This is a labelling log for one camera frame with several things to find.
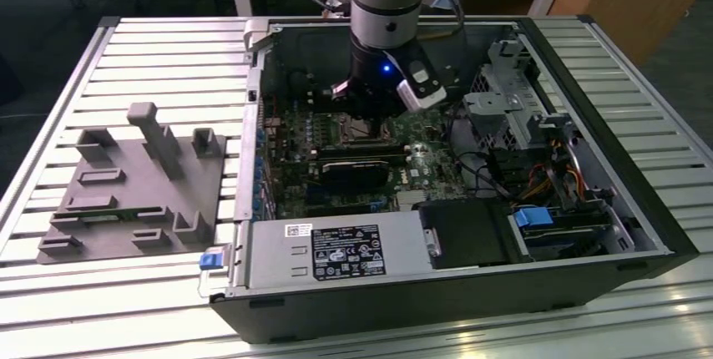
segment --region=motherboard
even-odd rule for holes
[[[378,135],[363,120],[302,102],[276,111],[264,119],[263,151],[274,218],[411,210],[466,195],[437,110],[388,119]]]

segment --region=floor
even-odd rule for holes
[[[258,14],[295,10],[302,0],[255,2]],[[0,105],[0,194],[49,113],[84,46],[103,16],[180,17],[234,15],[231,0],[0,0],[0,55],[24,86],[24,93]],[[642,67],[657,89],[713,144],[713,0],[697,0]],[[0,101],[4,91],[0,86]]]

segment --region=metal table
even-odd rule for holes
[[[244,21],[124,18],[97,29],[0,202],[1,357],[710,354],[713,154],[601,29],[575,18],[537,24],[702,252],[666,275],[625,285],[585,307],[250,346],[197,294],[199,254],[37,265],[37,242],[80,157],[72,148],[79,130],[104,126],[115,138],[140,137],[124,110],[141,100],[159,106],[157,120],[176,136],[210,126],[230,137],[216,243],[231,238]]]

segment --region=gray 3d printed holder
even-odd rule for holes
[[[156,122],[153,103],[131,105],[127,119],[145,141],[85,129],[81,161],[37,262],[112,259],[202,251],[212,245],[226,137],[195,129],[175,138]]]

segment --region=circuit board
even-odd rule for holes
[[[437,111],[388,119],[380,136],[372,138],[364,122],[346,114],[318,114],[298,104],[291,109],[266,120],[276,218],[410,210],[411,204],[418,203],[411,200],[465,196],[466,187],[442,138],[443,120]],[[318,149],[346,158],[323,160],[316,157]],[[347,154],[351,150],[359,153]],[[384,182],[358,190],[327,188],[322,172],[336,162],[383,166]]]

